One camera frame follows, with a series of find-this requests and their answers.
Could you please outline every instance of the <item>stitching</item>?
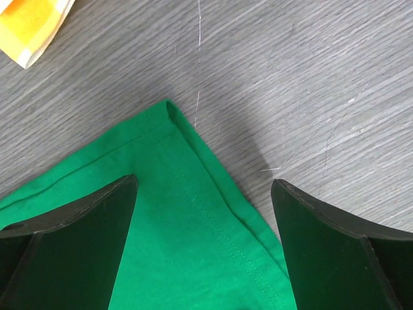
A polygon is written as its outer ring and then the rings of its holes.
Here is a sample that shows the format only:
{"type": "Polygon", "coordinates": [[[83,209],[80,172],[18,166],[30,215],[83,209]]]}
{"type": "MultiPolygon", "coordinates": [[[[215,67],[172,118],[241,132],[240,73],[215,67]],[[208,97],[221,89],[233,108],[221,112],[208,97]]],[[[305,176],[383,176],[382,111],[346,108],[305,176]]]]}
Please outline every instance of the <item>stitching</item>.
{"type": "Polygon", "coordinates": [[[19,202],[21,202],[21,201],[27,200],[27,199],[29,199],[29,198],[33,198],[33,197],[35,197],[35,196],[37,196],[37,195],[39,195],[39,194],[41,194],[41,193],[43,193],[43,192],[46,192],[47,190],[51,189],[54,185],[56,185],[57,183],[59,183],[60,181],[62,181],[63,179],[65,179],[67,176],[69,176],[69,175],[71,175],[71,174],[73,174],[73,173],[76,173],[77,171],[80,171],[81,169],[86,168],[87,166],[89,166],[89,165],[91,165],[91,164],[93,164],[93,163],[101,160],[102,158],[106,157],[106,156],[109,155],[110,153],[115,152],[116,150],[119,150],[120,148],[124,147],[125,145],[127,145],[127,144],[129,144],[129,143],[131,143],[131,142],[135,142],[135,141],[137,141],[137,140],[140,140],[141,138],[146,137],[147,134],[150,134],[151,132],[153,132],[153,131],[155,131],[155,130],[157,130],[157,129],[160,129],[161,127],[164,127],[164,126],[166,126],[167,124],[168,124],[167,122],[162,123],[162,124],[160,124],[159,126],[152,128],[152,129],[149,130],[148,132],[144,132],[142,135],[140,135],[140,136],[138,136],[138,137],[134,137],[134,138],[132,138],[131,140],[125,142],[124,144],[113,148],[112,150],[108,151],[107,153],[103,154],[102,156],[100,156],[100,157],[98,157],[98,158],[95,158],[95,159],[89,161],[88,163],[80,166],[79,168],[77,168],[77,169],[75,169],[75,170],[72,170],[72,171],[66,173],[64,176],[61,176],[60,178],[56,179],[55,181],[53,181],[50,185],[48,185],[48,186],[45,187],[44,189],[41,189],[41,190],[39,190],[39,191],[37,191],[37,192],[35,192],[35,193],[31,194],[31,195],[28,195],[28,196],[26,196],[26,197],[24,197],[24,198],[20,198],[20,199],[18,199],[18,200],[14,200],[13,202],[10,202],[8,205],[5,205],[4,207],[0,207],[0,212],[1,212],[2,210],[5,210],[5,209],[13,206],[13,205],[16,204],[16,203],[19,203],[19,202]]]}
{"type": "MultiPolygon", "coordinates": [[[[170,105],[174,110],[178,110],[177,107],[173,104],[171,104],[171,101],[168,101],[166,103],[166,106],[170,105]]],[[[174,120],[174,118],[171,118],[171,115],[169,115],[169,120],[172,122],[172,124],[174,124],[174,126],[178,129],[178,131],[180,131],[181,133],[183,133],[183,131],[180,129],[180,126],[177,125],[176,121],[174,120]]],[[[214,185],[216,186],[217,190],[219,191],[220,195],[222,196],[222,198],[224,199],[225,204],[227,205],[227,207],[230,209],[230,211],[232,212],[232,214],[241,222],[244,224],[244,220],[240,218],[240,216],[238,215],[238,213],[234,210],[234,208],[229,204],[227,198],[225,197],[225,195],[222,193],[221,189],[219,188],[219,186],[217,185],[217,182],[214,178],[214,176],[212,175],[212,173],[210,172],[210,169],[208,168],[208,165],[202,160],[202,158],[200,156],[198,156],[198,151],[192,146],[191,142],[189,141],[189,139],[183,134],[182,135],[184,140],[186,141],[186,143],[189,145],[189,147],[192,149],[192,151],[197,155],[197,157],[199,158],[202,167],[205,169],[206,173],[209,175],[210,179],[212,180],[212,182],[214,183],[214,185]]],[[[207,151],[212,154],[214,156],[214,153],[206,146],[207,151]]],[[[253,227],[249,227],[248,225],[245,225],[246,228],[254,235],[254,238],[264,247],[264,242],[261,240],[261,238],[259,238],[258,235],[255,235],[254,233],[254,228],[253,227]]],[[[283,273],[283,275],[285,276],[285,278],[290,281],[290,277],[288,275],[288,272],[284,270],[284,267],[281,266],[281,262],[279,261],[278,258],[272,256],[272,254],[270,253],[270,249],[267,249],[266,247],[265,251],[272,257],[273,261],[276,263],[276,265],[279,267],[279,269],[281,270],[281,272],[283,273]]]]}
{"type": "MultiPolygon", "coordinates": [[[[158,142],[161,144],[160,146],[162,147],[163,151],[164,151],[164,152],[168,152],[168,151],[167,151],[167,148],[165,148],[164,145],[163,145],[163,144],[165,143],[164,139],[161,139],[161,140],[159,140],[158,142]]],[[[153,143],[153,145],[154,145],[154,147],[155,147],[155,150],[156,150],[156,152],[157,152],[157,155],[159,156],[160,159],[163,160],[163,157],[162,157],[161,153],[160,153],[160,152],[158,151],[158,149],[157,149],[157,145],[156,145],[155,143],[153,143]]],[[[165,160],[163,160],[163,162],[166,163],[166,166],[167,166],[169,172],[171,173],[171,175],[174,175],[174,173],[172,172],[172,169],[171,169],[170,164],[169,164],[167,161],[165,161],[165,160]]],[[[180,175],[181,175],[184,179],[186,179],[186,177],[183,175],[182,171],[179,169],[178,166],[176,166],[176,169],[179,171],[180,175]]],[[[235,249],[237,250],[237,252],[242,256],[242,258],[244,258],[244,260],[247,261],[248,264],[255,270],[255,272],[259,275],[259,277],[262,279],[262,281],[267,285],[267,287],[270,289],[270,291],[272,292],[272,294],[276,297],[276,299],[278,300],[278,302],[281,304],[282,308],[285,308],[284,302],[281,301],[281,299],[280,299],[280,298],[278,297],[278,295],[275,293],[275,291],[273,290],[273,288],[272,288],[272,287],[268,284],[268,282],[264,279],[263,275],[256,269],[256,267],[251,263],[251,261],[250,261],[248,258],[245,257],[245,255],[239,250],[239,248],[232,242],[232,240],[222,231],[222,229],[219,227],[219,225],[212,219],[212,217],[211,217],[211,215],[209,214],[209,212],[207,211],[204,203],[201,201],[201,199],[198,197],[198,195],[195,193],[194,189],[192,188],[190,182],[187,182],[187,183],[185,183],[185,184],[183,184],[183,185],[187,185],[187,186],[190,187],[190,189],[191,189],[192,193],[194,194],[196,200],[203,206],[203,210],[205,211],[206,215],[209,217],[209,220],[216,226],[216,228],[218,229],[218,231],[227,239],[227,242],[228,242],[233,248],[235,248],[235,249]]],[[[187,201],[188,201],[189,204],[191,204],[191,206],[193,206],[194,209],[197,211],[197,213],[198,213],[199,217],[201,218],[201,221],[204,223],[205,227],[207,227],[210,231],[214,232],[214,230],[211,228],[211,226],[208,225],[208,224],[204,221],[202,215],[200,215],[199,209],[195,206],[194,203],[191,202],[191,199],[190,199],[189,196],[188,196],[188,192],[185,190],[185,186],[182,186],[182,189],[183,189],[183,191],[185,192],[184,195],[185,195],[185,197],[187,198],[187,201]]],[[[222,241],[221,241],[220,239],[217,238],[217,241],[223,246],[224,249],[227,249],[227,248],[223,245],[223,243],[222,243],[222,241]]],[[[235,259],[236,261],[238,261],[238,259],[234,256],[233,253],[230,253],[230,255],[233,257],[233,259],[235,259]]],[[[248,275],[251,277],[251,279],[254,281],[254,283],[257,285],[257,287],[261,290],[261,292],[267,297],[267,299],[270,301],[270,303],[274,306],[274,309],[277,309],[277,306],[275,305],[272,297],[268,295],[268,293],[262,288],[261,285],[258,284],[258,282],[256,281],[256,279],[253,277],[252,273],[251,273],[250,271],[247,271],[247,273],[248,273],[248,275]]]]}

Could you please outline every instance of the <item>black plastic piece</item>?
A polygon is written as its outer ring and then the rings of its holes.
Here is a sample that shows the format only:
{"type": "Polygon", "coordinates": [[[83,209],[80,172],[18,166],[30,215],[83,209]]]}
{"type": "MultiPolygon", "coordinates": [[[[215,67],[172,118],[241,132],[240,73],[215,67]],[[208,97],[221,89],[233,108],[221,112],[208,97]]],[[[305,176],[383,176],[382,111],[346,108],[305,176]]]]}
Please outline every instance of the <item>black plastic piece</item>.
{"type": "Polygon", "coordinates": [[[413,234],[338,209],[284,180],[272,202],[298,310],[413,309],[413,234]]]}
{"type": "Polygon", "coordinates": [[[0,309],[108,309],[136,194],[125,176],[0,231],[0,309]]]}

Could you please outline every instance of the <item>wood grain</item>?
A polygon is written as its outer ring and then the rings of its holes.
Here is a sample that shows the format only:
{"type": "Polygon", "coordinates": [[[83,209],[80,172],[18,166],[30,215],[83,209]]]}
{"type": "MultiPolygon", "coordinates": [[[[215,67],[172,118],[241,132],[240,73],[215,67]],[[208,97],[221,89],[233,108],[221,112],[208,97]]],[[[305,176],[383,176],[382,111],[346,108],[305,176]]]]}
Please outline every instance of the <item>wood grain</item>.
{"type": "Polygon", "coordinates": [[[0,55],[0,195],[171,98],[274,230],[284,178],[413,231],[412,16],[391,0],[77,0],[32,68],[0,55]]]}

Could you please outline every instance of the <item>yellow paper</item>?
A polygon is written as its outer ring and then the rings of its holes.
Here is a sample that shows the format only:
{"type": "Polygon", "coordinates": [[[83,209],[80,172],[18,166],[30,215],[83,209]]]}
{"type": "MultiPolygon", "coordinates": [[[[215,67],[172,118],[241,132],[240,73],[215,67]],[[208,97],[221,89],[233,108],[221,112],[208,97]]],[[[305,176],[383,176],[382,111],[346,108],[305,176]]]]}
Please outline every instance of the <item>yellow paper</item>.
{"type": "Polygon", "coordinates": [[[13,0],[0,14],[0,49],[23,68],[45,51],[74,0],[13,0]]]}
{"type": "Polygon", "coordinates": [[[0,14],[9,6],[13,0],[0,0],[0,14]]]}

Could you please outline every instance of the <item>green cloth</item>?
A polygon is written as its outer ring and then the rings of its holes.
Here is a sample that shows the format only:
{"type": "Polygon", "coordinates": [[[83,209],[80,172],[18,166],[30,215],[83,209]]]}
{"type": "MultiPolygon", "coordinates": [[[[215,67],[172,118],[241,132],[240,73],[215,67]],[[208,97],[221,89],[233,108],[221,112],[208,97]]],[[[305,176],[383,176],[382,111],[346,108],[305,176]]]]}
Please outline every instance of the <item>green cloth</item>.
{"type": "Polygon", "coordinates": [[[296,309],[276,236],[170,101],[1,200],[0,227],[125,174],[139,188],[110,310],[296,309]]]}

